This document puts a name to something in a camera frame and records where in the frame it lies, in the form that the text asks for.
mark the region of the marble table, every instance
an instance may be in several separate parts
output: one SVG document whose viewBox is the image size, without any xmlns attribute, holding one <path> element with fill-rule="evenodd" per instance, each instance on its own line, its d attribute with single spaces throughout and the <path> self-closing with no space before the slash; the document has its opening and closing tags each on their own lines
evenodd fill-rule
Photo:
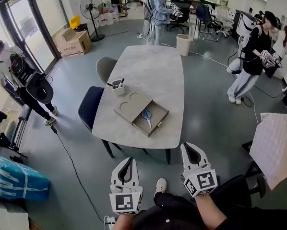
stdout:
<svg viewBox="0 0 287 230">
<path fill-rule="evenodd" d="M 184 113 L 184 75 L 176 48 L 129 46 L 116 63 L 108 82 L 124 78 L 126 92 L 136 88 L 169 110 L 164 123 L 150 137 L 114 112 L 121 99 L 106 86 L 96 113 L 92 134 L 102 140 L 142 149 L 170 149 L 179 145 Z"/>
</svg>

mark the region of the backpack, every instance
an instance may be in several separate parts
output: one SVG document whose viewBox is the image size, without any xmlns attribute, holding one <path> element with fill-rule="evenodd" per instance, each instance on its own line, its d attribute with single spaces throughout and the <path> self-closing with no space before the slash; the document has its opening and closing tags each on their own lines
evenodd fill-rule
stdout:
<svg viewBox="0 0 287 230">
<path fill-rule="evenodd" d="M 262 35 L 262 27 L 260 25 L 256 25 L 253 30 L 255 28 L 259 29 L 259 33 L 258 33 L 258 37 Z M 249 35 L 242 35 L 239 37 L 238 40 L 238 49 L 237 49 L 237 56 L 240 59 L 244 59 L 245 58 L 245 47 L 247 46 L 248 42 L 249 42 L 249 38 L 250 38 L 250 34 Z"/>
</svg>

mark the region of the black sleeve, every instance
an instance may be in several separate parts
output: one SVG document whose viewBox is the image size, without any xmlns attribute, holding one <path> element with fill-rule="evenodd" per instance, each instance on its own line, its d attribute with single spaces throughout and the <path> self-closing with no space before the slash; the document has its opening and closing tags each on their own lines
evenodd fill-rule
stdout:
<svg viewBox="0 0 287 230">
<path fill-rule="evenodd" d="M 255 27 L 252 32 L 250 33 L 250 38 L 249 41 L 246 45 L 246 52 L 250 54 L 252 51 L 254 51 L 256 48 L 256 44 L 258 41 L 258 36 L 259 36 L 259 29 Z"/>
<path fill-rule="evenodd" d="M 237 222 L 230 219 L 226 219 L 221 223 L 216 230 L 246 230 L 245 224 L 243 222 Z"/>
</svg>

